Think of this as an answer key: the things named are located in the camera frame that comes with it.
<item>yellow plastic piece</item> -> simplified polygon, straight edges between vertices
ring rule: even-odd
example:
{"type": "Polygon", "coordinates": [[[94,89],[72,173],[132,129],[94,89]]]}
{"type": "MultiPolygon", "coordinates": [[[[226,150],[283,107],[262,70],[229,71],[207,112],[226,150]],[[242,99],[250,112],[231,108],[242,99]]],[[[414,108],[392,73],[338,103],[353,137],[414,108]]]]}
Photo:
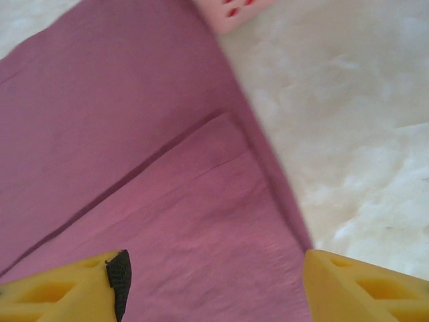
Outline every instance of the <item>yellow plastic piece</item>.
{"type": "Polygon", "coordinates": [[[105,261],[119,251],[0,285],[0,322],[117,322],[105,261]]]}
{"type": "Polygon", "coordinates": [[[429,282],[321,250],[307,251],[314,322],[429,322],[429,282]]]}

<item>white fluffy rug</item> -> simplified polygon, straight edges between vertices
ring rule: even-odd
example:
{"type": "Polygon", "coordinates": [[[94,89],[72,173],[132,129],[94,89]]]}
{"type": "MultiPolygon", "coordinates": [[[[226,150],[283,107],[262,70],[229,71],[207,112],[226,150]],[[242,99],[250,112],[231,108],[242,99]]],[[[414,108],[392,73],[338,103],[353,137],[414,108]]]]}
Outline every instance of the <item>white fluffy rug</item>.
{"type": "MultiPolygon", "coordinates": [[[[76,2],[3,0],[0,57],[76,2]]],[[[279,0],[220,42],[315,246],[429,280],[429,1],[279,0]]]]}

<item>floor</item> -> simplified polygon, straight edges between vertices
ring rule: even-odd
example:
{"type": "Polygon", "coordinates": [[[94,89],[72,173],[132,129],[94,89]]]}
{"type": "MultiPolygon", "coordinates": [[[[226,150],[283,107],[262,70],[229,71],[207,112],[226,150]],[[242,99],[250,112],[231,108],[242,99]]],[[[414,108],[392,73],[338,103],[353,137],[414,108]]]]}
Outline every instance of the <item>floor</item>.
{"type": "MultiPolygon", "coordinates": [[[[3,0],[0,58],[78,0],[3,0]]],[[[429,2],[280,0],[219,38],[315,246],[429,280],[429,2]]]]}

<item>pink object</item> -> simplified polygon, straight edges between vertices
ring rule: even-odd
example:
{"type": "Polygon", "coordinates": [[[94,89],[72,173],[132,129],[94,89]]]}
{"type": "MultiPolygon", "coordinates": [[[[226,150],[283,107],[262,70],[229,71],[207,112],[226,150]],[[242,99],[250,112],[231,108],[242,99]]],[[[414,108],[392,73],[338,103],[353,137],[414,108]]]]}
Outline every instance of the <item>pink object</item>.
{"type": "Polygon", "coordinates": [[[79,3],[0,61],[0,106],[0,283],[127,248],[124,322],[310,321],[304,222],[191,3],[79,3]]]}
{"type": "Polygon", "coordinates": [[[214,32],[225,34],[276,0],[193,0],[214,32]]]}

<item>pink toy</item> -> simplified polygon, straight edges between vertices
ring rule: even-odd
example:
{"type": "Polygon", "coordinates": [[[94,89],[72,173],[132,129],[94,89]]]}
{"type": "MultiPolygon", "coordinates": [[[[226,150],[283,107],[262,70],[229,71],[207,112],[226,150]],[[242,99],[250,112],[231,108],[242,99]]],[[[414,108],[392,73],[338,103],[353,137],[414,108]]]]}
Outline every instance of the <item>pink toy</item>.
{"type": "Polygon", "coordinates": [[[208,24],[225,34],[251,19],[275,0],[193,0],[208,24]]]}

